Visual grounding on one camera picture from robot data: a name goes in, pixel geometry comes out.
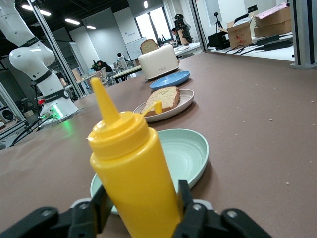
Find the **mint green plate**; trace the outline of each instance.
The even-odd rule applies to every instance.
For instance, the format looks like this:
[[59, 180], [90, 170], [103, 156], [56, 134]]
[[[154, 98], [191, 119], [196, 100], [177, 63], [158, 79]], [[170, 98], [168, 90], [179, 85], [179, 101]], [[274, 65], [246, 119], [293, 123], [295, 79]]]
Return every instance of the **mint green plate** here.
[[[172, 176], [175, 191], [178, 191], [178, 180], [187, 180], [192, 188], [202, 176], [208, 161], [209, 146], [199, 133], [187, 129], [170, 129], [158, 132], [167, 165]], [[90, 195], [93, 197], [101, 186], [97, 175], [94, 176]], [[112, 213], [118, 214], [115, 207]]]

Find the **cream toaster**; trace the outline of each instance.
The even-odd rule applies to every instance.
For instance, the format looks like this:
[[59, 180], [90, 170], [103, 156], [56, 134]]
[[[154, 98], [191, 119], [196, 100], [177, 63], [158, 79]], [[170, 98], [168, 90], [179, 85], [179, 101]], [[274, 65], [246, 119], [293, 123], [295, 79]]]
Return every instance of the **cream toaster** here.
[[157, 78], [179, 68], [172, 45], [139, 56], [139, 63], [146, 80]]

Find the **bottle nozzle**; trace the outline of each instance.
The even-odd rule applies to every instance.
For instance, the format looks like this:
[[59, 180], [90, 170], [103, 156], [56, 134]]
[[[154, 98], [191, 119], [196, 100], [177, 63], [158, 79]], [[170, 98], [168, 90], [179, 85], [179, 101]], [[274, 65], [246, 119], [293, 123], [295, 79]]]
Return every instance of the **bottle nozzle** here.
[[109, 126], [115, 123], [120, 119], [119, 112], [113, 102], [111, 101], [108, 93], [106, 92], [105, 88], [101, 84], [99, 78], [92, 78], [91, 85], [95, 92], [97, 102], [99, 105], [99, 110], [103, 117], [104, 123]]

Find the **yellow squeeze bottle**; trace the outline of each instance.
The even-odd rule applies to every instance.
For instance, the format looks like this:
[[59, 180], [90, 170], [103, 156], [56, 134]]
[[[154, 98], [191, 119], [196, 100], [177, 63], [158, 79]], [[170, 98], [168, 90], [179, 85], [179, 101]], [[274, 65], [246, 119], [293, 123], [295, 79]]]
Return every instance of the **yellow squeeze bottle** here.
[[180, 213], [158, 133], [119, 113], [98, 78], [91, 85], [103, 117], [88, 137], [92, 167], [133, 238], [172, 237]]

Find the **white plate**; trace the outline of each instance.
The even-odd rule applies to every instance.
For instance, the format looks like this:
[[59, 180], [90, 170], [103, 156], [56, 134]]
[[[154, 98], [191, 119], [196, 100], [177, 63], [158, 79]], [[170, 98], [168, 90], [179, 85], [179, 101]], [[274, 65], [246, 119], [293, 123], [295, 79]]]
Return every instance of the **white plate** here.
[[[164, 120], [170, 118], [176, 114], [179, 114], [181, 111], [185, 110], [194, 100], [195, 93], [190, 89], [180, 89], [179, 90], [179, 102], [176, 108], [173, 108], [165, 113], [156, 114], [150, 117], [144, 117], [147, 122], [154, 122], [158, 120]], [[138, 106], [133, 112], [140, 113], [144, 107], [145, 103], [142, 103]]]

